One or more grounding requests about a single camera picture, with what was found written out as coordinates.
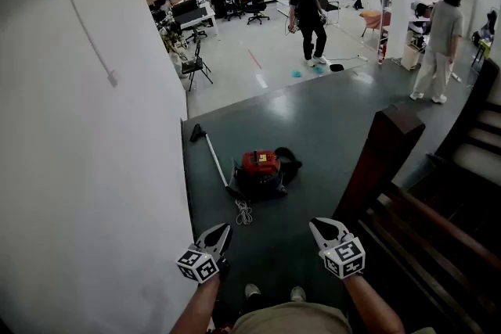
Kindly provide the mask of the metal vacuum wand with nozzle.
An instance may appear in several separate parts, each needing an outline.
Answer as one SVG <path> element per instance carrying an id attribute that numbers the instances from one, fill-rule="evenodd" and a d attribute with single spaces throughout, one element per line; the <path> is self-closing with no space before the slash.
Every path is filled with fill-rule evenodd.
<path id="1" fill-rule="evenodd" d="M 208 133 L 199 125 L 196 124 L 193 128 L 192 134 L 190 136 L 190 141 L 191 142 L 196 142 L 199 138 L 205 138 L 208 148 L 211 152 L 214 164 L 218 170 L 219 176 L 222 180 L 223 185 L 225 186 L 225 190 L 227 191 L 228 194 L 232 195 L 232 189 L 229 187 L 229 184 L 225 178 L 225 175 L 223 174 L 221 165 L 219 163 L 219 159 L 214 151 L 213 145 L 211 143 L 210 137 Z"/>

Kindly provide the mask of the black folding chair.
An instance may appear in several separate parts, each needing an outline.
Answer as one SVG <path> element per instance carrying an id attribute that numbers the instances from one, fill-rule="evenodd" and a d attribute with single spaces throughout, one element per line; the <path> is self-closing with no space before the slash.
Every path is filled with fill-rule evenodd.
<path id="1" fill-rule="evenodd" d="M 196 49 L 193 58 L 186 62 L 182 62 L 182 74 L 187 74 L 189 78 L 189 91 L 192 89 L 194 76 L 197 71 L 200 71 L 209 80 L 209 82 L 213 84 L 213 81 L 209 77 L 211 69 L 200 56 L 200 47 L 201 43 L 200 40 L 198 40 L 196 42 Z"/>

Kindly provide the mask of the black bag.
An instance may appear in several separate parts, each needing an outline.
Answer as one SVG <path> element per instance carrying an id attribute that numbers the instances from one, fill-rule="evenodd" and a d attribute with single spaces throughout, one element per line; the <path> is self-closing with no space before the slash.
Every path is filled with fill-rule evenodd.
<path id="1" fill-rule="evenodd" d="M 487 13 L 487 19 L 487 23 L 472 34 L 471 39 L 476 47 L 479 46 L 480 40 L 492 41 L 495 36 L 497 21 L 497 12 L 495 9 Z"/>

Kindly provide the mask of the white office desk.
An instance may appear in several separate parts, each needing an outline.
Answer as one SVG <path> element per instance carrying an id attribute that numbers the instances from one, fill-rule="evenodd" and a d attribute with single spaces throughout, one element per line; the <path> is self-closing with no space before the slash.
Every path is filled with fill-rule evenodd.
<path id="1" fill-rule="evenodd" d="M 179 16 L 175 16 L 174 20 L 176 23 L 179 24 L 182 30 L 195 27 L 196 25 L 202 23 L 205 20 L 210 20 L 213 24 L 215 34 L 219 35 L 218 25 L 216 23 L 214 11 L 209 12 L 204 7 L 193 10 L 188 13 L 181 14 Z"/>

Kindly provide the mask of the person's beige shirt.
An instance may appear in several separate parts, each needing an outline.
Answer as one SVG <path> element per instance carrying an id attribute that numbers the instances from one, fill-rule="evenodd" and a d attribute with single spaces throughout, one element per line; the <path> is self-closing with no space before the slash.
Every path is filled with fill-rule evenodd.
<path id="1" fill-rule="evenodd" d="M 318 303 L 289 302 L 239 318 L 231 334 L 354 334 L 340 310 Z"/>

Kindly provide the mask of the black metal-frame chair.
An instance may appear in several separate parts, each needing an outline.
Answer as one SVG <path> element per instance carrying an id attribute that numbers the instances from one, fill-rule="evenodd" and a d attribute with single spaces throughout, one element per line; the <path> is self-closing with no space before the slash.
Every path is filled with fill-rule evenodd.
<path id="1" fill-rule="evenodd" d="M 340 19 L 340 3 L 335 0 L 319 0 L 322 11 L 326 15 L 323 24 L 334 25 L 339 23 Z"/>

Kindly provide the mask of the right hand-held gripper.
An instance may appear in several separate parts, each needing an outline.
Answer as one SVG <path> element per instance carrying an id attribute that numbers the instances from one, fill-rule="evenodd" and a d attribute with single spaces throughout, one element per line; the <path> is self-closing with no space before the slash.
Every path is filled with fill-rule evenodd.
<path id="1" fill-rule="evenodd" d="M 366 251 L 358 237 L 333 219 L 314 217 L 310 230 L 319 248 L 324 267 L 340 279 L 360 273 L 366 265 Z"/>

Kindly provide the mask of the person's right forearm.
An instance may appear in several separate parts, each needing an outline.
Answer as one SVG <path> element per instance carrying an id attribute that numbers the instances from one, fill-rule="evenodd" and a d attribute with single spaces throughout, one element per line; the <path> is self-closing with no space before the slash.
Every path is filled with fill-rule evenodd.
<path id="1" fill-rule="evenodd" d="M 405 334 L 401 318 L 362 275 L 343 283 L 369 334 Z"/>

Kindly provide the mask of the person's left forearm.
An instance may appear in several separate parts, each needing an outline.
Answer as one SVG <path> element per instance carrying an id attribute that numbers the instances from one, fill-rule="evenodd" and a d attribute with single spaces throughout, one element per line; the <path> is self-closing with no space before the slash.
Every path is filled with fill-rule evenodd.
<path id="1" fill-rule="evenodd" d="M 199 285 L 169 334 L 207 334 L 219 286 L 219 273 Z"/>

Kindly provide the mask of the dark wooden stair handrail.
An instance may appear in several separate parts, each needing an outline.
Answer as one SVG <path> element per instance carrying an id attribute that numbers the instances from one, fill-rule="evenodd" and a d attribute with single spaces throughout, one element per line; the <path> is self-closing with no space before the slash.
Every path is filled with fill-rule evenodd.
<path id="1" fill-rule="evenodd" d="M 501 253 L 396 185 L 359 214 L 367 275 L 409 331 L 501 334 Z"/>

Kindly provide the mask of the red vacuum cleaner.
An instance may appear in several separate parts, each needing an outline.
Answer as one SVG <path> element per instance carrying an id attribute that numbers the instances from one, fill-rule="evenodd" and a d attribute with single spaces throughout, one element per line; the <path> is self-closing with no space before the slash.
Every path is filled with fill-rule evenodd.
<path id="1" fill-rule="evenodd" d="M 272 150 L 246 152 L 241 163 L 233 160 L 229 187 L 247 202 L 275 199 L 287 194 L 281 162 Z"/>

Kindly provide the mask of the white bin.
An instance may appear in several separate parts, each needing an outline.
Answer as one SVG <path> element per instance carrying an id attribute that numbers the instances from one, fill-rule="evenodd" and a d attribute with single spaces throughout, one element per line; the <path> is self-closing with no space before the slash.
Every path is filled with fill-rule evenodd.
<path id="1" fill-rule="evenodd" d="M 416 66 L 421 63 L 423 56 L 423 51 L 417 48 L 415 45 L 406 45 L 404 47 L 404 52 L 400 64 L 404 69 L 408 71 L 414 70 Z"/>

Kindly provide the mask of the orange chair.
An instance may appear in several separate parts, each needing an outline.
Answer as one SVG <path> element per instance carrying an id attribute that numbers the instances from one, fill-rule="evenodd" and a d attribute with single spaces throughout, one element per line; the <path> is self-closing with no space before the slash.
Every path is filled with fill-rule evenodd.
<path id="1" fill-rule="evenodd" d="M 364 19 L 366 24 L 362 37 L 367 29 L 379 30 L 380 27 L 388 27 L 391 24 L 391 12 L 389 11 L 364 10 L 359 16 Z"/>

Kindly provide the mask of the black office chair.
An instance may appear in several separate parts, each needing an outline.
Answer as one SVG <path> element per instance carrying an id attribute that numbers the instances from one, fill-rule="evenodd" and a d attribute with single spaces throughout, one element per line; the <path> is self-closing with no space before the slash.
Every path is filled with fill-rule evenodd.
<path id="1" fill-rule="evenodd" d="M 227 21 L 230 21 L 234 17 L 241 19 L 244 15 L 240 0 L 225 0 L 225 10 Z"/>
<path id="2" fill-rule="evenodd" d="M 258 21 L 262 24 L 262 20 L 270 20 L 269 16 L 263 14 L 266 6 L 265 0 L 250 0 L 245 7 L 245 12 L 250 14 L 250 17 L 247 19 L 247 24 L 253 21 Z"/>

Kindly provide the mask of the dark wooden newel post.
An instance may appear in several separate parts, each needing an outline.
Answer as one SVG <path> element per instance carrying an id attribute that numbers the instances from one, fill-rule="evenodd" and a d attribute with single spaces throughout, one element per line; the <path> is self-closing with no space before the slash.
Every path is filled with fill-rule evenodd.
<path id="1" fill-rule="evenodd" d="M 333 219 L 357 221 L 398 173 L 425 129 L 415 113 L 391 105 L 376 112 Z"/>

